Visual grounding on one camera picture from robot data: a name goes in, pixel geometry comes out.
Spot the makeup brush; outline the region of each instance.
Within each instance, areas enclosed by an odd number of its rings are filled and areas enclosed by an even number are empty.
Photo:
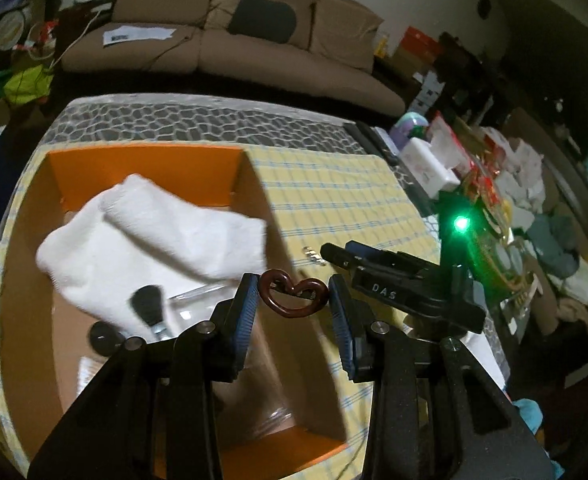
[[[142,286],[130,298],[130,305],[143,322],[150,327],[157,341],[171,339],[163,322],[163,296],[156,285]]]

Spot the clear plastic bag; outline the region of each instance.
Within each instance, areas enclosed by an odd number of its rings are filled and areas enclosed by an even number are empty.
[[[170,298],[165,313],[168,329],[178,336],[198,322],[208,320],[216,305],[233,298],[237,288],[237,282],[213,283]],[[294,425],[256,321],[238,379],[233,383],[213,383],[212,389],[221,449]]]

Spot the green led light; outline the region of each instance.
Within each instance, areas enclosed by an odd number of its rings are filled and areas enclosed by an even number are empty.
[[[465,234],[469,228],[469,218],[466,216],[457,216],[454,221],[454,228],[459,233]]]

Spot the black pillow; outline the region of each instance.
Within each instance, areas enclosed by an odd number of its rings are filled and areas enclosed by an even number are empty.
[[[296,29],[296,12],[284,2],[240,0],[228,25],[230,34],[287,43]]]

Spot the white towel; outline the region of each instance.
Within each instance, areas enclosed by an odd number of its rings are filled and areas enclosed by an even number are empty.
[[[138,288],[158,285],[168,299],[261,273],[264,246],[263,220],[200,208],[134,174],[50,233],[36,262],[69,303],[151,342],[128,303]]]

